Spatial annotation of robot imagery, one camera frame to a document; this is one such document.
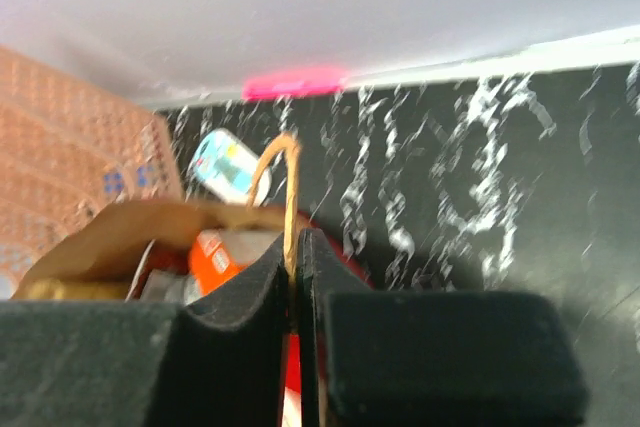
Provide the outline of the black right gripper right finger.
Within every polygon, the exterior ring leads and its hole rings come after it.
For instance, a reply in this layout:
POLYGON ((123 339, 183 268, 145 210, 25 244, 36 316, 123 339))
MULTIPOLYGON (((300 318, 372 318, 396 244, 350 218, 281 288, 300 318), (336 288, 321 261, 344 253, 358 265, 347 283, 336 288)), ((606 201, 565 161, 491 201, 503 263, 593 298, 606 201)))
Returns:
POLYGON ((561 319, 522 292, 380 291, 299 238, 306 426, 579 426, 588 389, 561 319))

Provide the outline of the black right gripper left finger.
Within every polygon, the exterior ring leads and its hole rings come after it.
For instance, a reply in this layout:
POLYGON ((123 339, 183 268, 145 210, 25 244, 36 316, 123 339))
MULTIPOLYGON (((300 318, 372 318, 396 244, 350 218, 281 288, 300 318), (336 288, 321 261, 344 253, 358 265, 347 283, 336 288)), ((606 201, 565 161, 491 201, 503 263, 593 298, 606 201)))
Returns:
POLYGON ((287 280, 279 243, 182 305, 1 307, 5 426, 277 426, 287 280))

